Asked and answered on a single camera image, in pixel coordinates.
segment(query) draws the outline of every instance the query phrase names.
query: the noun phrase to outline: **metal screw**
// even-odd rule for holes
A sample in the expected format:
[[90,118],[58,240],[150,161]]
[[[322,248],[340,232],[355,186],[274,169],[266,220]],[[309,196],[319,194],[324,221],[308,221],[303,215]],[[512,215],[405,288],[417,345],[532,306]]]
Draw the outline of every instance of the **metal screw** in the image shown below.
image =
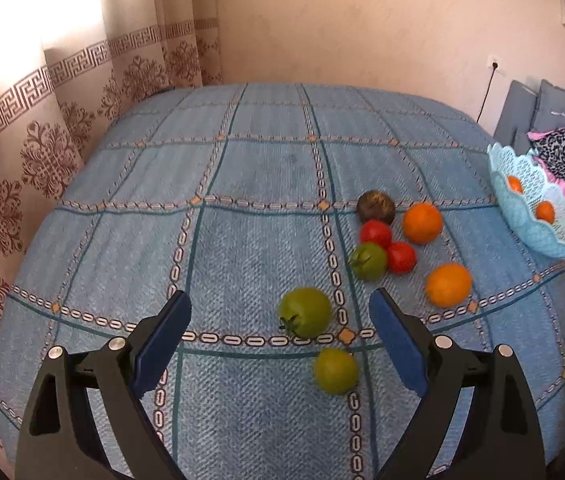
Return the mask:
[[57,359],[62,355],[62,346],[54,346],[49,350],[47,354],[49,359]]
[[124,348],[125,338],[124,337],[114,337],[109,341],[109,349],[110,350],[120,350]]
[[438,348],[451,348],[453,341],[449,339],[446,335],[439,335],[436,339],[436,346]]
[[514,355],[514,351],[509,345],[499,345],[498,353],[501,354],[503,357],[511,357],[512,355]]

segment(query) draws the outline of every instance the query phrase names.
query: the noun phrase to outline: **power cord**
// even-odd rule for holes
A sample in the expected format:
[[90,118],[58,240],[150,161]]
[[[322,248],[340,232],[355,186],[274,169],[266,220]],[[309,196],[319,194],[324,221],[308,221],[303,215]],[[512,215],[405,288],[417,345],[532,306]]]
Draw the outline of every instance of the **power cord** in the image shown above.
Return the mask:
[[476,122],[480,121],[480,116],[482,115],[482,110],[485,109],[485,103],[487,102],[487,96],[489,95],[489,89],[491,88],[491,82],[494,80],[494,74],[496,73],[496,69],[498,69],[498,63],[495,61],[492,64],[493,70],[491,72],[491,77],[489,78],[489,84],[487,85],[487,92],[485,92],[485,98],[483,99],[483,104],[480,107],[479,118],[476,119]]

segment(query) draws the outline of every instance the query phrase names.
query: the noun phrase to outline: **blue bedspread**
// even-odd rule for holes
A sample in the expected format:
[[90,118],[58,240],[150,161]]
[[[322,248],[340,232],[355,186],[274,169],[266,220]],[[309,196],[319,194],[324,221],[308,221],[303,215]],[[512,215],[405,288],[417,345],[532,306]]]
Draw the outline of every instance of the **blue bedspread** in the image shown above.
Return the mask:
[[[188,478],[370,479],[418,404],[368,315],[369,293],[385,286],[433,333],[467,348],[514,348],[552,459],[565,443],[565,262],[531,252],[506,226],[489,183],[490,141],[446,105],[367,89],[234,85],[137,105],[45,219],[8,296],[8,456],[53,344],[99,348],[179,288],[192,299],[189,332],[142,402]],[[352,278],[355,203],[368,189],[397,203],[399,239],[411,203],[431,200],[443,213],[442,235],[418,248],[408,275]],[[450,261],[471,270],[474,286],[466,304],[441,310],[423,284]],[[318,341],[292,341],[278,328],[278,300],[295,286],[332,299],[335,316]],[[324,346],[349,346],[359,362],[347,396],[313,383]],[[451,460],[469,399],[464,392],[434,468]],[[97,396],[92,405],[112,464],[125,471]]]

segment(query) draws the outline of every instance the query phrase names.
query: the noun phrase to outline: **beige wall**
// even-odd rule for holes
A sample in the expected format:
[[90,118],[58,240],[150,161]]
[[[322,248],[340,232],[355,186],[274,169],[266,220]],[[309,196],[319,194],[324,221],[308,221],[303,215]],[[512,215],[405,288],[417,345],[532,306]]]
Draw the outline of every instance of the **beige wall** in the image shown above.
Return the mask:
[[476,118],[487,57],[504,61],[480,123],[493,133],[512,78],[565,88],[562,0],[218,0],[224,81],[370,86]]

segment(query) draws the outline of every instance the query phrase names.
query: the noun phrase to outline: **electrical outlet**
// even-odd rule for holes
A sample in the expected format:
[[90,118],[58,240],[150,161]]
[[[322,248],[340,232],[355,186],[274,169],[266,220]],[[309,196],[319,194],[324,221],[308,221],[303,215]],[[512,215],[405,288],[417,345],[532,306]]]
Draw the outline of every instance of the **electrical outlet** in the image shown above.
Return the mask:
[[500,56],[497,56],[496,54],[489,54],[489,57],[487,58],[487,68],[493,70],[495,61],[498,63],[498,68],[496,68],[496,72],[505,75],[505,64],[503,62],[503,59]]

